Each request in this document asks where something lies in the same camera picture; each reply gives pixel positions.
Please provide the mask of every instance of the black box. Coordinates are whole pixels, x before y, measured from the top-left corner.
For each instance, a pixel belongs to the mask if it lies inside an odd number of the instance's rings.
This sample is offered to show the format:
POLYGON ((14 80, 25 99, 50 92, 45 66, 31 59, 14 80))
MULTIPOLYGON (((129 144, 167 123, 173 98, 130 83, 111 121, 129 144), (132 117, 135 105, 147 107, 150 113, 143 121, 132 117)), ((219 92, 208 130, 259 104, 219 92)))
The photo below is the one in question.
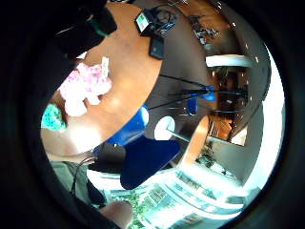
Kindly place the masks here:
POLYGON ((150 52, 149 55, 157 58, 163 59, 164 53, 164 39, 162 36, 153 35, 151 37, 151 45, 150 45, 150 52))

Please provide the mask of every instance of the teal object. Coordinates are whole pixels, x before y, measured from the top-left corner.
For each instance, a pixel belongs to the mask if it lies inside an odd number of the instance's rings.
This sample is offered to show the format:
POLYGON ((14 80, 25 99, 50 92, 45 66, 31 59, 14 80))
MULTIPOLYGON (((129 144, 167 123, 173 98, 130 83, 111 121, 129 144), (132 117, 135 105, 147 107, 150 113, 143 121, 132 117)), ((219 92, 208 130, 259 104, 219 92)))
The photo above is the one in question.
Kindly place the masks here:
POLYGON ((55 104, 48 104, 41 119, 41 128, 59 132, 67 129, 61 111, 55 104))

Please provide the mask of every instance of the wall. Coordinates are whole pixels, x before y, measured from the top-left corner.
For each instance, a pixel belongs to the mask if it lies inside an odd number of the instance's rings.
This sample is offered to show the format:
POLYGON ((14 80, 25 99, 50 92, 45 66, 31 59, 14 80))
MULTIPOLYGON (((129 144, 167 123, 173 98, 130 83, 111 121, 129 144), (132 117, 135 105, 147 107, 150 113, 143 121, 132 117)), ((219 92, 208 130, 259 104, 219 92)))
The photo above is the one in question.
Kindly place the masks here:
POLYGON ((248 84, 248 104, 243 112, 243 117, 235 117, 234 134, 237 134, 247 124, 255 109, 261 104, 269 89, 271 62, 264 42, 253 27, 238 13, 221 1, 210 0, 212 4, 221 10, 229 22, 232 31, 240 45, 241 54, 251 58, 253 66, 246 68, 244 74, 238 76, 239 85, 248 84))
POLYGON ((217 163, 233 173, 243 185, 250 176, 259 153, 264 126, 262 106, 248 123, 245 146, 209 137, 217 163))

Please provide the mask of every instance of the black cable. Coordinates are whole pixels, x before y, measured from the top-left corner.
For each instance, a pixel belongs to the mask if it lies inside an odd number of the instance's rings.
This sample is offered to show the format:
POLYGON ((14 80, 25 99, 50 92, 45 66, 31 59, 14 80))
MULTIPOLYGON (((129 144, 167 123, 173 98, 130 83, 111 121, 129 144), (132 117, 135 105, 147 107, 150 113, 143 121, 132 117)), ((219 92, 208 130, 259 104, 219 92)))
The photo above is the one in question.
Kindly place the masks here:
POLYGON ((185 101, 185 100, 189 100, 190 98, 199 97, 201 95, 203 95, 203 94, 195 94, 195 95, 191 95, 191 96, 188 96, 188 97, 185 97, 185 98, 179 98, 179 99, 173 100, 171 102, 167 102, 167 103, 160 104, 158 106, 151 107, 148 110, 150 111, 150 110, 153 110, 153 109, 156 109, 156 108, 164 107, 166 105, 170 105, 170 104, 175 103, 175 102, 180 102, 180 101, 182 102, 182 101, 185 101))
POLYGON ((78 173, 78 170, 79 170, 80 166, 82 166, 84 163, 90 162, 92 160, 94 160, 94 157, 93 156, 88 156, 88 157, 84 158, 81 162, 79 162, 79 164, 77 165, 76 170, 75 170, 75 174, 74 174, 74 177, 73 177, 73 183, 72 183, 72 186, 71 186, 71 194, 72 195, 75 196, 76 178, 77 178, 77 173, 78 173))
POLYGON ((193 85, 198 86, 198 87, 207 87, 206 85, 201 84, 201 83, 193 82, 193 81, 187 80, 187 79, 181 79, 181 78, 170 76, 170 75, 160 74, 159 76, 165 77, 165 78, 175 79, 175 80, 182 81, 182 82, 189 83, 189 84, 193 84, 193 85))

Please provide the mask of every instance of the white surface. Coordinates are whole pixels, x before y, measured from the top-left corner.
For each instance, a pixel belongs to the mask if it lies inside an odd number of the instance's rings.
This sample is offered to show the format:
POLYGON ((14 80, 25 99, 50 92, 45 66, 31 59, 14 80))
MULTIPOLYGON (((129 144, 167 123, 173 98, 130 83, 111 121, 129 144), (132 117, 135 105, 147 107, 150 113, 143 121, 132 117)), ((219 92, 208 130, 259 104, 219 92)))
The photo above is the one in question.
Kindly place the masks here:
POLYGON ((222 54, 212 55, 206 57, 208 67, 215 66, 240 66, 251 67, 252 61, 248 56, 237 54, 222 54))
POLYGON ((85 59, 87 52, 83 52, 80 55, 78 55, 76 58, 77 59, 85 59))
POLYGON ((170 131, 174 131, 174 119, 171 116, 162 117, 155 126, 154 139, 169 140, 172 136, 170 131))
POLYGON ((261 147, 254 169, 244 185, 245 190, 262 189, 273 171, 282 143, 285 97, 275 61, 268 50, 272 74, 269 91, 263 101, 264 129, 261 147))

